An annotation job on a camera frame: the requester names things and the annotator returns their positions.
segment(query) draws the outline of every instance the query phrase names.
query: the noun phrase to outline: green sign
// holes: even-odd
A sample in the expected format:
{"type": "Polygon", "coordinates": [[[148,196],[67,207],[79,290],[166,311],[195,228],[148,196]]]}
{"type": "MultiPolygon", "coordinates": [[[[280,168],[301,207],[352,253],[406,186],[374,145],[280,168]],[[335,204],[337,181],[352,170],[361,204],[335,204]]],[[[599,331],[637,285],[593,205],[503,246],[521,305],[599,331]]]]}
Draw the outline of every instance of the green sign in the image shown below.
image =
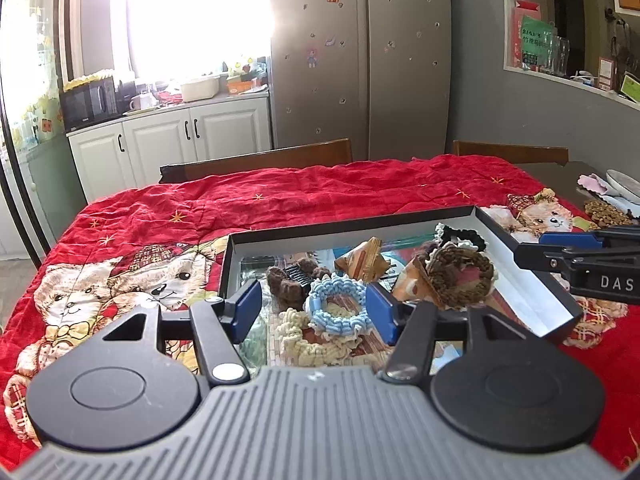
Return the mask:
{"type": "Polygon", "coordinates": [[[632,101],[640,103],[640,83],[628,73],[625,74],[625,79],[622,82],[620,92],[629,97],[632,101]]]}
{"type": "Polygon", "coordinates": [[[520,29],[522,62],[529,65],[542,64],[549,55],[549,41],[553,34],[554,28],[548,23],[524,16],[520,29]]]}

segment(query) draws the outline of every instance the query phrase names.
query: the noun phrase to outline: black scrunchie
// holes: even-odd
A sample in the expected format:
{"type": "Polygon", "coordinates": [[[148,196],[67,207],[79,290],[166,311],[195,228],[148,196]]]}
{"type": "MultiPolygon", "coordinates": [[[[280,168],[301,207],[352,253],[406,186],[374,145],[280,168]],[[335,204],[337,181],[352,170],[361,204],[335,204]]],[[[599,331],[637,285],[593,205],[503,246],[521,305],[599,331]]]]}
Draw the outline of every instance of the black scrunchie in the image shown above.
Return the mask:
{"type": "Polygon", "coordinates": [[[444,226],[442,241],[440,242],[439,248],[447,242],[450,242],[454,237],[458,240],[469,240],[473,245],[478,247],[479,253],[482,253],[486,249],[486,242],[484,241],[484,238],[482,238],[473,229],[453,229],[448,225],[444,226]]]}

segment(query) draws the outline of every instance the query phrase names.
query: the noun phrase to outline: mug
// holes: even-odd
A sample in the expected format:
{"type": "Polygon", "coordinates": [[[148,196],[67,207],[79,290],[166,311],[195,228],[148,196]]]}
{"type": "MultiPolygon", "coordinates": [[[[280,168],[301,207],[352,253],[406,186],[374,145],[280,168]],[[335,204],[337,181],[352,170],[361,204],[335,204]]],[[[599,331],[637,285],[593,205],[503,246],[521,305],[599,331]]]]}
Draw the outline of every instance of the mug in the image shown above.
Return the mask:
{"type": "Polygon", "coordinates": [[[129,110],[146,110],[158,105],[158,100],[150,92],[136,95],[129,103],[129,110]]]}

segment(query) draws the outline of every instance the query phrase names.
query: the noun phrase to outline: kitchen floor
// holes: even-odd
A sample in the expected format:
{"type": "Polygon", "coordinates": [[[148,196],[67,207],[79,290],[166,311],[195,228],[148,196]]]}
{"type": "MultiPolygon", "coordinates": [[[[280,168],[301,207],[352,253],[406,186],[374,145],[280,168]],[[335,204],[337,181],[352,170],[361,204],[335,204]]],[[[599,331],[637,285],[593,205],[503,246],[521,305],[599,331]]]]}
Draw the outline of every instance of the kitchen floor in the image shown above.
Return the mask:
{"type": "Polygon", "coordinates": [[[0,326],[5,327],[15,303],[36,275],[31,260],[5,260],[0,262],[0,326]]]}

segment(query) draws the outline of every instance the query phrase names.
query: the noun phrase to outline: glass door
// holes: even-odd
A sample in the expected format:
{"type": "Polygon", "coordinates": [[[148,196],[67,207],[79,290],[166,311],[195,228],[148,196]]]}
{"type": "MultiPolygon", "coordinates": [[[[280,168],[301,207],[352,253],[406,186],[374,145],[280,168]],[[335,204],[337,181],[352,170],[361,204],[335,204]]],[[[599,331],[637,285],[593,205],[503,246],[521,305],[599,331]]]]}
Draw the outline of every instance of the glass door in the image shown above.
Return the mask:
{"type": "Polygon", "coordinates": [[[0,6],[3,188],[11,192],[32,260],[34,252],[49,252],[86,205],[60,107],[63,83],[72,78],[68,1],[2,0],[0,6]]]}

